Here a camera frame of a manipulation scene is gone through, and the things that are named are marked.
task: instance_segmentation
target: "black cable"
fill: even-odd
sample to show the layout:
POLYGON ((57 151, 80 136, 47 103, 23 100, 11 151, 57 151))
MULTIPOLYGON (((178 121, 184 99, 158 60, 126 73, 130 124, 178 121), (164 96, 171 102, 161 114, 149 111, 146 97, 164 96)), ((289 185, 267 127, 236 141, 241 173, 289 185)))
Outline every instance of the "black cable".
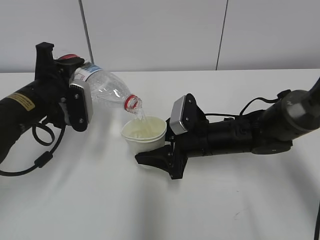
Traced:
POLYGON ((319 240, 320 232, 320 205, 318 209, 318 215, 316 216, 315 229, 314 229, 314 240, 319 240))
POLYGON ((32 135, 34 137, 34 139, 41 145, 43 146, 50 146, 54 141, 55 141, 55 134, 54 132, 51 130, 50 127, 46 126, 43 122, 36 122, 32 124, 32 135), (37 128, 42 129, 44 131, 46 131, 50 137, 51 137, 51 142, 45 142, 42 141, 38 135, 37 135, 37 128))
POLYGON ((205 115, 206 116, 219 116, 219 117, 232 117, 232 118, 239 117, 238 115, 224 114, 224 113, 206 113, 205 115))
POLYGON ((4 176, 4 177, 17 177, 17 176, 22 176, 25 174, 28 174, 30 172, 32 172, 33 170, 35 170, 38 166, 37 165, 33 165, 32 167, 23 170, 23 171, 16 171, 16 172, 8 172, 8 171, 1 171, 0 170, 0 176, 4 176))
POLYGON ((54 144, 53 148, 50 151, 46 151, 45 153, 43 153, 40 157, 38 157, 35 161, 34 161, 34 165, 26 170, 23 171, 17 171, 17 172, 8 172, 8 171, 2 171, 0 170, 0 176, 4 176, 4 177, 18 177, 18 176, 22 176, 22 175, 26 175, 30 172, 32 172, 33 170, 37 169, 37 168, 42 168, 45 164, 47 164, 52 158, 53 158, 53 153, 57 150, 59 144, 61 143, 61 140, 65 134, 66 131, 66 125, 63 125, 59 134, 59 137, 56 141, 56 143, 54 144))
POLYGON ((57 148, 59 147, 59 144, 61 143, 61 140, 65 134, 65 131, 66 131, 66 125, 62 126, 59 137, 58 137, 56 143, 54 144, 53 148, 50 151, 51 154, 53 154, 55 152, 55 150, 57 150, 57 148))
POLYGON ((263 97, 257 97, 255 99, 251 100, 250 102, 248 102, 247 105, 245 105, 245 107, 241 110, 239 116, 242 116, 244 114, 245 110, 249 107, 249 105, 252 104, 255 100, 260 100, 260 101, 263 101, 263 102, 265 102, 267 104, 274 104, 274 103, 279 101, 279 98, 268 100, 268 99, 265 99, 263 97))

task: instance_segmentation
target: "liquid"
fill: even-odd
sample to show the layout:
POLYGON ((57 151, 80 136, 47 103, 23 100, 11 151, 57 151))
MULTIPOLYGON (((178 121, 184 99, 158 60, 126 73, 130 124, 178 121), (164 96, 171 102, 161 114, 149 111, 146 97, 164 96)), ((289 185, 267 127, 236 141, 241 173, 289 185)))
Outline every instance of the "liquid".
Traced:
POLYGON ((136 113, 136 119, 135 119, 135 127, 137 130, 133 131, 130 134, 130 137, 132 138, 138 138, 138 139, 147 139, 147 138, 153 138, 158 136, 160 133, 155 131, 152 127, 152 124, 148 121, 146 118, 144 110, 139 108, 136 113))

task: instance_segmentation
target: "black wire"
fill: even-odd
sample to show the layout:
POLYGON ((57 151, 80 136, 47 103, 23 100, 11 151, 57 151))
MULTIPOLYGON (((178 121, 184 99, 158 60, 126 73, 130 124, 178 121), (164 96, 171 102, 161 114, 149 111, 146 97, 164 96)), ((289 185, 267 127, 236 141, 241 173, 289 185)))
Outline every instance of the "black wire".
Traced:
POLYGON ((16 171, 16 172, 8 172, 8 171, 1 171, 0 170, 0 176, 5 176, 5 177, 17 177, 17 176, 22 176, 25 174, 28 174, 30 172, 32 172, 33 170, 35 170, 38 166, 37 165, 33 165, 32 167, 23 170, 23 171, 16 171))
POLYGON ((319 240, 320 232, 320 205, 318 209, 318 215, 316 216, 315 229, 314 229, 314 240, 319 240))
POLYGON ((59 137, 58 137, 57 141, 55 142, 53 148, 50 151, 51 154, 53 154, 55 152, 55 150, 57 150, 57 148, 58 148, 59 144, 61 143, 61 140, 65 134, 65 131, 66 131, 66 125, 62 126, 59 137))
MULTIPOLYGON (((53 148, 50 150, 50 154, 51 155, 55 152, 55 150, 57 150, 57 148, 58 148, 59 144, 61 143, 61 140, 62 140, 62 138, 63 138, 63 136, 65 134, 65 131, 66 131, 66 125, 63 125, 56 143, 54 144, 53 148)), ((0 170, 0 176, 18 177, 18 176, 26 175, 26 174, 32 172, 33 170, 37 169, 38 167, 39 167, 39 165, 35 164, 35 165, 33 165, 32 167, 30 167, 30 168, 28 168, 26 170, 16 171, 16 172, 8 172, 8 171, 0 170)))
POLYGON ((36 122, 36 123, 33 123, 33 124, 32 124, 32 135, 33 135, 34 139, 35 139, 39 144, 41 144, 41 145, 43 145, 43 146, 50 146, 50 145, 53 144, 54 141, 55 141, 55 134, 54 134, 54 132, 51 130, 50 127, 46 126, 43 122, 36 122), (51 142, 42 141, 42 140, 38 137, 37 128, 46 131, 46 132, 50 135, 50 137, 51 137, 51 142))
POLYGON ((224 114, 224 113, 206 113, 205 115, 206 116, 232 117, 232 118, 239 117, 238 115, 224 114))
POLYGON ((277 99, 268 100, 268 99, 265 99, 265 98, 263 98, 263 97, 257 97, 257 98, 255 98, 255 99, 251 100, 250 102, 248 102, 247 105, 245 105, 245 107, 241 110, 239 116, 242 116, 242 115, 244 114, 245 110, 249 107, 249 105, 252 104, 255 100, 261 100, 261 101, 263 101, 263 102, 265 102, 265 103, 267 103, 267 104, 274 104, 274 103, 276 103, 279 99, 277 98, 277 99))

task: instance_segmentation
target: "paper cup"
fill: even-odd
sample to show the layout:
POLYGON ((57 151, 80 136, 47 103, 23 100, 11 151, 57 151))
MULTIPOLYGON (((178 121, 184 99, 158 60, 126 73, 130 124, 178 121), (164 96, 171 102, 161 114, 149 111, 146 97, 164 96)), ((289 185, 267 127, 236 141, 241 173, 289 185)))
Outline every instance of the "paper cup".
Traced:
POLYGON ((132 132, 139 130, 135 124, 135 121, 139 121, 138 119, 127 122, 121 131, 121 135, 128 143, 129 148, 134 155, 155 150, 165 145, 167 123, 155 116, 147 116, 146 119, 152 126, 152 130, 159 133, 158 135, 149 138, 132 137, 132 132))

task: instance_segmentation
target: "clear plastic bottle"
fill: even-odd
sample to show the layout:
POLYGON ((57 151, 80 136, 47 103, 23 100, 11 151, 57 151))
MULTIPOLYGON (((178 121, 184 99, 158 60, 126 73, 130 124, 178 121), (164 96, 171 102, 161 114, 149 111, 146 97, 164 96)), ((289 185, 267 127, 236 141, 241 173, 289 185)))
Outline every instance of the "clear plastic bottle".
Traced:
POLYGON ((132 94, 127 85, 116 75, 86 62, 74 72, 74 79, 87 82, 92 101, 106 108, 124 108, 129 113, 138 114, 142 101, 132 94))

